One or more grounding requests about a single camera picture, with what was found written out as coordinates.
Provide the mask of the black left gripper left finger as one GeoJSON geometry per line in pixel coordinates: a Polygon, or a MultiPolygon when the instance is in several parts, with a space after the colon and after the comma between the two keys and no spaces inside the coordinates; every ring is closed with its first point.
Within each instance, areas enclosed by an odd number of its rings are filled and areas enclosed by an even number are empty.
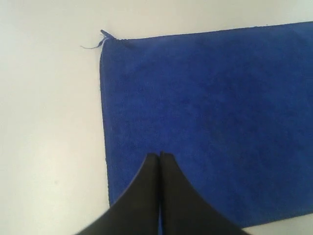
{"type": "Polygon", "coordinates": [[[80,235],[157,235],[159,157],[148,154],[128,188],[80,235]]]}

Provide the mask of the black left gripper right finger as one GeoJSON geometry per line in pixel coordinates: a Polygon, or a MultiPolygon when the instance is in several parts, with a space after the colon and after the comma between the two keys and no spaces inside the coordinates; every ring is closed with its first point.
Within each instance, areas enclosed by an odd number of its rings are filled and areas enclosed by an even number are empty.
{"type": "Polygon", "coordinates": [[[205,202],[178,166],[162,152],[160,166],[161,229],[164,235],[246,235],[205,202]]]}

